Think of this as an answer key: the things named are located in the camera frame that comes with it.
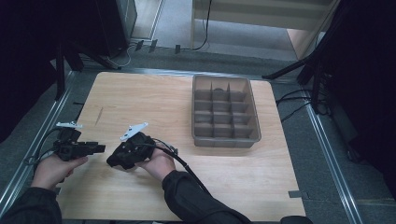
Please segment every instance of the black sleeve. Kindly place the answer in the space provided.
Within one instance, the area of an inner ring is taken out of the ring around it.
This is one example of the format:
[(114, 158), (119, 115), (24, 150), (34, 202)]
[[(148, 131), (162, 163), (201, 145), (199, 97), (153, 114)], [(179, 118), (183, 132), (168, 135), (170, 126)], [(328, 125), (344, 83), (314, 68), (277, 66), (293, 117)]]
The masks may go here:
[(251, 223), (239, 212), (205, 193), (186, 172), (173, 171), (163, 180), (165, 201), (180, 219), (191, 223)]
[(0, 224), (62, 224), (56, 193), (48, 189), (29, 188), (0, 219)]

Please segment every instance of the black cable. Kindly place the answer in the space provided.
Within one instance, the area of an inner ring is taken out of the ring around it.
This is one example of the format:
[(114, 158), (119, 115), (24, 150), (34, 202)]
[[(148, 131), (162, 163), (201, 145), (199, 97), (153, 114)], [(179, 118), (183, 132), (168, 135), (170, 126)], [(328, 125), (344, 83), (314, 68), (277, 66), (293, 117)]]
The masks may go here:
[(207, 10), (207, 16), (206, 16), (206, 28), (205, 28), (205, 40), (204, 40), (204, 43), (200, 46), (200, 47), (198, 47), (198, 48), (196, 48), (196, 49), (184, 49), (184, 50), (198, 50), (198, 49), (201, 49), (205, 44), (206, 44), (206, 41), (207, 41), (207, 36), (208, 36), (208, 27), (209, 27), (209, 17), (210, 17), (210, 8), (212, 7), (212, 0), (210, 0), (209, 1), (209, 9)]
[(296, 93), (296, 92), (300, 92), (300, 91), (312, 91), (312, 90), (297, 90), (297, 91), (291, 91), (291, 92), (289, 92), (289, 93), (286, 93), (285, 95), (283, 95), (282, 97), (280, 97), (279, 100), (276, 101), (276, 105), (278, 105), (278, 102), (283, 101), (283, 99), (284, 99), (285, 97), (287, 97), (287, 96), (289, 96), (289, 95), (292, 95), (292, 94), (294, 94), (294, 93)]
[(78, 114), (76, 115), (76, 118), (75, 118), (75, 120), (78, 120), (79, 116), (81, 115), (82, 109), (84, 108), (85, 103), (73, 102), (73, 105), (82, 105), (81, 109), (78, 111)]
[(174, 152), (175, 154), (177, 154), (177, 149), (174, 148), (174, 147), (172, 147), (171, 145), (169, 145), (169, 144), (165, 143), (164, 141), (162, 141), (162, 140), (160, 140), (160, 139), (157, 139), (157, 138), (151, 138), (151, 139), (154, 140), (154, 141), (156, 141), (157, 143), (159, 142), (159, 143), (164, 144), (167, 148), (169, 148), (169, 150), (171, 150), (172, 152)]
[(311, 102), (305, 103), (304, 105), (298, 107), (297, 109), (295, 109), (293, 112), (291, 112), (290, 114), (288, 114), (285, 118), (283, 118), (280, 122), (283, 122), (289, 118), (291, 118), (291, 116), (293, 116), (297, 111), (301, 110), (302, 108), (304, 108), (306, 105), (310, 105)]
[(201, 187), (201, 189), (207, 193), (208, 195), (212, 196), (209, 193), (209, 190), (207, 190), (207, 188), (205, 187), (204, 183), (201, 182), (201, 180), (198, 178), (198, 176), (192, 171), (192, 169), (190, 168), (190, 166), (183, 161), (175, 152), (173, 152), (173, 149), (171, 148), (164, 148), (164, 147), (158, 147), (156, 145), (152, 145), (152, 144), (135, 144), (135, 146), (140, 147), (140, 146), (145, 146), (145, 147), (155, 147), (160, 149), (161, 151), (163, 151), (164, 153), (168, 154), (169, 156), (171, 156), (172, 158), (174, 158), (175, 160), (177, 160), (178, 162), (180, 162), (180, 164), (184, 167), (184, 169), (186, 169), (186, 171), (192, 176), (192, 178), (198, 183), (198, 185)]
[(296, 97), (289, 97), (289, 98), (282, 98), (280, 100), (276, 101), (276, 106), (279, 106), (280, 103), (284, 102), (284, 101), (291, 101), (291, 100), (311, 100), (311, 97), (307, 97), (307, 96), (296, 96)]
[(47, 133), (43, 136), (43, 138), (41, 139), (40, 143), (38, 144), (38, 147), (37, 147), (37, 150), (36, 150), (36, 152), (35, 152), (35, 155), (30, 156), (30, 157), (26, 157), (25, 159), (23, 159), (23, 163), (24, 163), (25, 165), (33, 165), (33, 176), (35, 176), (35, 170), (37, 169), (37, 166), (38, 166), (38, 164), (40, 163), (41, 158), (42, 158), (45, 154), (47, 154), (47, 153), (49, 153), (51, 150), (53, 150), (53, 148), (50, 148), (50, 149), (46, 150), (44, 153), (42, 153), (42, 154), (40, 155), (41, 148), (43, 147), (44, 143), (46, 142), (47, 138), (50, 136), (51, 133), (53, 133), (53, 132), (55, 132), (55, 131), (58, 131), (58, 132), (59, 132), (61, 129), (62, 129), (62, 128), (54, 128), (54, 129), (51, 129), (49, 132), (47, 132)]

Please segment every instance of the white bracket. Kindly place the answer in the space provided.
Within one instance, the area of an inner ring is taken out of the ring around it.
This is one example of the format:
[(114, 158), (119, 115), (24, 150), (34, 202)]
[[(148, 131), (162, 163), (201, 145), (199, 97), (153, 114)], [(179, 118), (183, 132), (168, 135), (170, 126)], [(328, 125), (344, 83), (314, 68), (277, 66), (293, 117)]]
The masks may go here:
[(71, 121), (70, 123), (58, 122), (58, 123), (56, 123), (56, 126), (64, 127), (64, 128), (82, 128), (82, 124), (76, 124), (74, 121)]
[(128, 138), (134, 136), (138, 132), (140, 132), (142, 129), (146, 128), (149, 124), (147, 122), (141, 123), (141, 124), (136, 124), (134, 126), (129, 126), (128, 131), (120, 138), (121, 141), (125, 141)]

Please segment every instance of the wooden tabletop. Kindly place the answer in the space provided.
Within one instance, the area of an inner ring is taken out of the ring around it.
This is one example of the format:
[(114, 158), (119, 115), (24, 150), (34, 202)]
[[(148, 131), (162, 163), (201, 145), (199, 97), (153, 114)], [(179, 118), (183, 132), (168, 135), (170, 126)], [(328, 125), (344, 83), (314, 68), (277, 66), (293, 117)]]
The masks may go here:
[[(252, 221), (305, 216), (270, 83), (251, 81), (262, 139), (252, 148), (196, 147), (191, 136), (192, 77), (101, 73), (78, 119), (78, 141), (106, 145), (60, 187), (65, 219), (179, 220), (161, 183), (141, 168), (122, 171), (106, 159), (129, 125), (178, 148), (210, 193)], [(177, 169), (184, 168), (177, 162)]]

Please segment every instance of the human hand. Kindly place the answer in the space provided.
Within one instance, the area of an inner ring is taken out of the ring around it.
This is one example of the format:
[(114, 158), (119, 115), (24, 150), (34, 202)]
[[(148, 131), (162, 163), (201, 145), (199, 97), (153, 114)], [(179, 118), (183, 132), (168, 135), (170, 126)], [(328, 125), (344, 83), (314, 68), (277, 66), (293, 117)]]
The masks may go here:
[(88, 157), (62, 161), (52, 154), (38, 164), (31, 187), (53, 190), (59, 182), (73, 174), (74, 168), (87, 161)]
[(149, 161), (140, 161), (134, 165), (142, 167), (161, 182), (169, 173), (176, 170), (173, 158), (158, 148), (154, 149)]

